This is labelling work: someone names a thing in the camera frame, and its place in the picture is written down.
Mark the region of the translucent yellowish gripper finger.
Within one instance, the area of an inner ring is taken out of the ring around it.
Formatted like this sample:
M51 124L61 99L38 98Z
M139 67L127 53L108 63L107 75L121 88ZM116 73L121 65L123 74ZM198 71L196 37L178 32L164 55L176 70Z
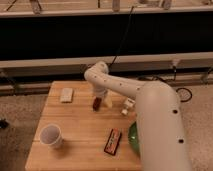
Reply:
M105 106L108 107L108 108L111 108L111 107L113 106L111 97L110 97L109 95L107 95L107 96L104 98L104 104L105 104Z

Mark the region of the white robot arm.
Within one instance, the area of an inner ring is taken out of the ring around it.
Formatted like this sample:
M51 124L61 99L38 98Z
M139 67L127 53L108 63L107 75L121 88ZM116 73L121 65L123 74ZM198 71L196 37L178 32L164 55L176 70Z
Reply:
M109 90L135 101L142 171L193 171L177 92L162 81L111 76L99 61L84 73L96 97Z

